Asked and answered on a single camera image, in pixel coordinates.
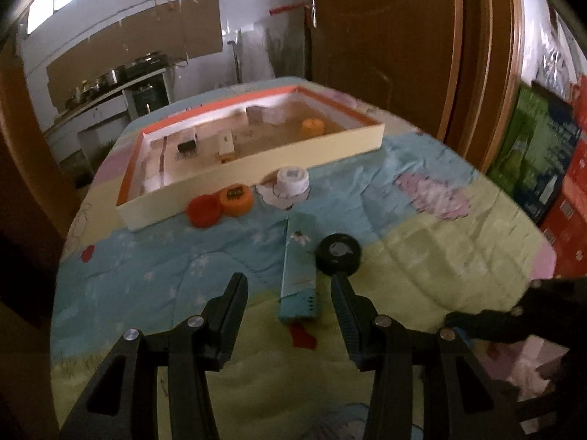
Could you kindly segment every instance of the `red box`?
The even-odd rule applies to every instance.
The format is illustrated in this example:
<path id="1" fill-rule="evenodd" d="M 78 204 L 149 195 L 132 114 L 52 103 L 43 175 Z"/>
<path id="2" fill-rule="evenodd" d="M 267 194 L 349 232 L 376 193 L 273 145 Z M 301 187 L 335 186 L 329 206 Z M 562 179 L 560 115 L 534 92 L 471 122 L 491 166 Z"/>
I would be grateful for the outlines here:
<path id="1" fill-rule="evenodd" d="M 587 222 L 564 193 L 559 195 L 540 229 L 557 254 L 555 275 L 563 278 L 585 276 Z"/>
<path id="2" fill-rule="evenodd" d="M 578 83 L 573 86 L 571 100 L 573 117 L 585 131 L 587 130 L 587 76 L 584 74 L 581 75 Z"/>
<path id="3" fill-rule="evenodd" d="M 566 177 L 570 178 L 582 192 L 587 194 L 587 132 L 585 130 L 581 132 Z"/>

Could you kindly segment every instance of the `shelf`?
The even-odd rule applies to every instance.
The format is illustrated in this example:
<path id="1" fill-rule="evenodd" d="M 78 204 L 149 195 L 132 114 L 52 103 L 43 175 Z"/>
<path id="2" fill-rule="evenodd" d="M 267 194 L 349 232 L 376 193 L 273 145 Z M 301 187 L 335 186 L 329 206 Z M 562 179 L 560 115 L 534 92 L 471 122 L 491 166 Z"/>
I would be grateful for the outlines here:
<path id="1" fill-rule="evenodd" d="M 85 111 L 91 109 L 95 105 L 100 104 L 101 102 L 105 101 L 105 99 L 108 99 L 109 97 L 115 95 L 117 92 L 122 92 L 122 90 L 126 89 L 127 87 L 133 86 L 139 82 L 142 82 L 146 79 L 152 78 L 153 76 L 156 76 L 158 74 L 165 73 L 166 70 L 167 70 L 167 68 L 165 67 L 165 68 L 158 69 L 157 71 L 153 71 L 152 73 L 145 74 L 144 76 L 141 76 L 140 78 L 133 79 L 132 81 L 126 82 L 126 83 L 112 89 L 111 91 L 108 91 L 107 93 L 102 94 L 100 97 L 94 99 L 93 101 L 87 102 L 86 104 L 78 107 L 74 111 L 69 111 L 67 113 L 63 113 L 61 115 L 58 115 L 55 118 L 54 124 L 44 132 L 45 136 L 49 135 L 57 127 L 65 124 L 66 122 L 69 122 L 75 116 L 79 116 L 81 113 L 84 113 Z"/>

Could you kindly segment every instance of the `cardboard sheet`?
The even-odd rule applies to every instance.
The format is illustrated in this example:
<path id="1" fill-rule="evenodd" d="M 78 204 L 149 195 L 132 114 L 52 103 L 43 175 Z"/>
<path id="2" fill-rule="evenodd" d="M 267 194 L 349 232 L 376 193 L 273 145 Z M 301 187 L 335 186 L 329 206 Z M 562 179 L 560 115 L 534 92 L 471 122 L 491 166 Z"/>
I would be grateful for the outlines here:
<path id="1" fill-rule="evenodd" d="M 82 81 L 93 81 L 110 69 L 156 51 L 171 60 L 222 51 L 218 0 L 163 3 L 83 40 L 47 67 L 51 101 L 61 113 Z"/>

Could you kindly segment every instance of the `metal screw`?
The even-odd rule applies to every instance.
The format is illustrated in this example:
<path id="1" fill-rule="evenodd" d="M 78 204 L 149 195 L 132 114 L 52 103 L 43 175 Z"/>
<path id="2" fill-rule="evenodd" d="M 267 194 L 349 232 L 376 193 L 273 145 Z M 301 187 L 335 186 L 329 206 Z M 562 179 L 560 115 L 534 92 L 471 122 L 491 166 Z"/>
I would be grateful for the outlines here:
<path id="1" fill-rule="evenodd" d="M 375 323 L 375 326 L 378 327 L 389 327 L 391 326 L 391 318 L 389 316 L 385 316 L 384 314 L 381 314 L 380 316 L 377 316 L 373 322 Z"/>
<path id="2" fill-rule="evenodd" d="M 123 334 L 123 337 L 127 341 L 134 341 L 137 337 L 139 337 L 139 330 L 135 329 L 135 328 L 131 328 Z"/>
<path id="3" fill-rule="evenodd" d="M 187 325 L 190 327 L 202 327 L 204 325 L 204 318 L 201 316 L 192 316 L 187 320 Z"/>
<path id="4" fill-rule="evenodd" d="M 440 330 L 440 336 L 445 341 L 454 341 L 457 338 L 457 335 L 454 331 L 449 327 L 444 327 Z"/>
<path id="5" fill-rule="evenodd" d="M 510 314 L 514 317 L 521 316 L 523 313 L 524 313 L 524 308 L 521 306 L 514 306 L 510 311 Z"/>

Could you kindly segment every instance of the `white lid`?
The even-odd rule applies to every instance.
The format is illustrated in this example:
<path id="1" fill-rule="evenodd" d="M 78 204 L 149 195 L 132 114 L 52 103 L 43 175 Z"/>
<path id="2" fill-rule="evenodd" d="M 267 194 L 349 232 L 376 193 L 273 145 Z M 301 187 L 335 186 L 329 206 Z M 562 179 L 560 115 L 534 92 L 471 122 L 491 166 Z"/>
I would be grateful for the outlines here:
<path id="1" fill-rule="evenodd" d="M 278 197 L 294 197 L 303 194 L 310 186 L 310 176 L 301 167 L 283 167 L 277 172 L 275 192 Z"/>

